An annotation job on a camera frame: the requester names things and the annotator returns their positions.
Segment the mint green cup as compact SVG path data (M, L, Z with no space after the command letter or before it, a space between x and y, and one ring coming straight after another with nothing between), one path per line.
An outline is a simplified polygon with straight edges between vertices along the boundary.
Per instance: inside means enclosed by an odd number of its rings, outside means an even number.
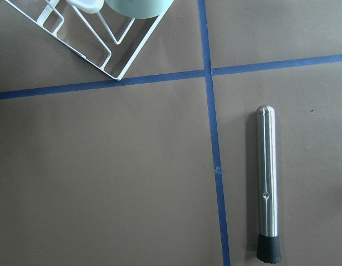
M135 19L159 16L173 4L173 0L105 0L117 13Z

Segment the steel muddler black tip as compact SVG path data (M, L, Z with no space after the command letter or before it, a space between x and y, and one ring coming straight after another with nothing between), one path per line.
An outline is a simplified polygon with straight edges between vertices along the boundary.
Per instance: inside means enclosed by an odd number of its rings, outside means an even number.
M264 263L281 261L279 241L277 149L275 109L262 105L256 111L258 166L257 258Z

